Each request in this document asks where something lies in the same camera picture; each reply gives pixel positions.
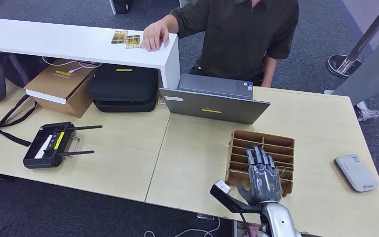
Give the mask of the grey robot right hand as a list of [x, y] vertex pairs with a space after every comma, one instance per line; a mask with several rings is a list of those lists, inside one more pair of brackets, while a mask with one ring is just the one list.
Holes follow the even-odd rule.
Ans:
[[239, 194], [250, 206], [259, 206], [263, 202], [280, 202], [281, 181], [272, 156], [256, 145], [253, 146], [253, 151], [249, 147], [245, 147], [244, 150], [249, 165], [250, 189], [247, 190], [242, 184], [238, 184]]

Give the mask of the person's right hand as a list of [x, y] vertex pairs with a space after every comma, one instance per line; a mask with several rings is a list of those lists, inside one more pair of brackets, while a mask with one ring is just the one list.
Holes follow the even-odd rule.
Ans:
[[141, 47], [149, 52], [160, 49], [163, 42], [168, 41], [169, 30], [167, 21], [162, 19], [150, 24], [144, 29]]

